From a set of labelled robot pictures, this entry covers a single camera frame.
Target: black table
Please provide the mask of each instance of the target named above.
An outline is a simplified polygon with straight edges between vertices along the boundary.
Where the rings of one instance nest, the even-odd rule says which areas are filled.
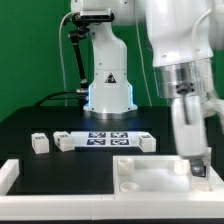
[[[222,155],[224,143],[219,122],[215,118],[206,119],[206,127],[208,143],[213,148],[212,166],[223,175],[222,163],[217,160]],[[167,107],[139,108],[136,117],[115,121],[85,117],[75,107],[21,108],[0,124],[0,166],[7,159],[20,160],[20,176],[9,195],[111,194],[114,192],[113,155],[152,154],[143,153],[139,148],[77,148],[63,153],[53,144],[55,131],[146,131],[157,140],[154,154],[175,154],[171,112]],[[34,153],[31,134],[36,132],[47,135],[49,154]],[[107,220],[91,223],[224,223],[224,220]]]

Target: cable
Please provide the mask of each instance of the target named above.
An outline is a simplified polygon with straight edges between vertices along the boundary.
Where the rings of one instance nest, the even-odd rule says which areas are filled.
[[[196,49],[196,41],[197,41],[197,34],[198,34],[198,27],[203,22],[203,20],[211,14],[212,10],[208,9],[205,13],[202,14],[202,16],[195,22],[192,33],[191,33],[191,41],[193,44],[193,56],[195,58],[195,61],[198,61],[198,54]]]
[[[59,27],[59,51],[60,51],[60,60],[61,60],[61,68],[62,68],[62,75],[63,75],[63,85],[64,85],[64,91],[67,91],[67,83],[66,83],[66,72],[65,72],[65,63],[64,63],[64,57],[63,57],[63,46],[62,46],[62,27],[67,19],[68,16],[73,15],[74,12],[69,12],[66,14],[60,24]]]
[[[53,94],[50,94],[46,97],[44,97],[42,100],[38,101],[37,103],[34,104],[34,106],[40,106],[44,101],[46,100],[49,100],[50,98],[52,97],[55,97],[55,96],[61,96],[61,95],[67,95],[67,94],[76,94],[77,91],[63,91],[63,92],[57,92],[57,93],[53,93]]]
[[[152,101],[151,101],[151,97],[150,97],[150,93],[149,93],[149,87],[148,87],[148,83],[147,83],[147,79],[146,79],[146,73],[145,73],[145,64],[144,64],[144,58],[143,58],[143,53],[142,53],[141,40],[140,40],[140,35],[139,35],[136,2],[135,2],[135,23],[136,23],[136,33],[137,33],[138,47],[139,47],[139,53],[140,53],[140,58],[141,58],[143,78],[144,78],[144,82],[145,82],[145,87],[146,87],[146,92],[147,92],[147,96],[148,96],[148,100],[149,100],[149,105],[152,107]]]

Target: green backdrop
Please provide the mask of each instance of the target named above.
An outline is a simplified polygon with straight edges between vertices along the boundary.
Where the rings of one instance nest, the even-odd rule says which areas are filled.
[[[58,29],[69,6],[70,0],[0,0],[0,120],[20,107],[31,106],[44,96],[63,90]],[[73,28],[70,24],[63,29],[68,89],[79,87],[76,61],[67,38]],[[166,105],[165,100],[157,97],[151,66],[152,52],[146,47],[143,26],[140,26],[140,31],[152,103],[155,106]],[[128,79],[134,86],[135,103],[148,105],[135,26],[114,28],[114,32],[128,46]],[[92,80],[91,41],[83,41],[81,51],[86,73]],[[224,53],[215,52],[215,55],[217,90],[223,97]],[[54,105],[62,105],[62,102],[54,102]]]

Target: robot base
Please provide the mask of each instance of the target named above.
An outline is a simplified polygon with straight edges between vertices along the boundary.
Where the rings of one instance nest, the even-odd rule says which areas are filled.
[[[84,115],[88,117],[94,117],[102,120],[120,120],[130,117],[135,117],[137,115],[137,106],[136,108],[130,109],[127,112],[123,113],[99,113],[95,111],[88,110],[84,107]]]

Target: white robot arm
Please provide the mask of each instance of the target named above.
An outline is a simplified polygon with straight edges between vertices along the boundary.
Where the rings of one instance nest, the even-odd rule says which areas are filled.
[[[79,12],[84,18],[86,15],[100,15],[103,11],[112,12],[115,16],[113,23],[119,25],[134,24],[134,10],[142,10],[141,15],[146,18],[148,37],[154,52],[153,67],[158,94],[172,99],[177,152],[190,160],[201,159],[207,154],[202,103],[207,102],[207,93],[214,90],[209,15],[214,7],[221,12],[223,9],[220,4],[221,0],[71,2],[72,11]],[[93,116],[103,117],[135,111],[137,107],[132,103],[131,86],[126,79],[125,44],[113,35],[111,24],[92,24],[90,30],[95,79],[89,89],[90,102],[85,110],[93,113]],[[110,76],[117,83],[108,84]]]
[[[89,35],[94,52],[94,81],[89,87],[86,115],[102,119],[121,119],[137,110],[133,104],[132,86],[127,81],[127,47],[112,32],[114,24],[134,23],[134,0],[72,0],[71,9],[77,13],[73,22],[89,22]]]

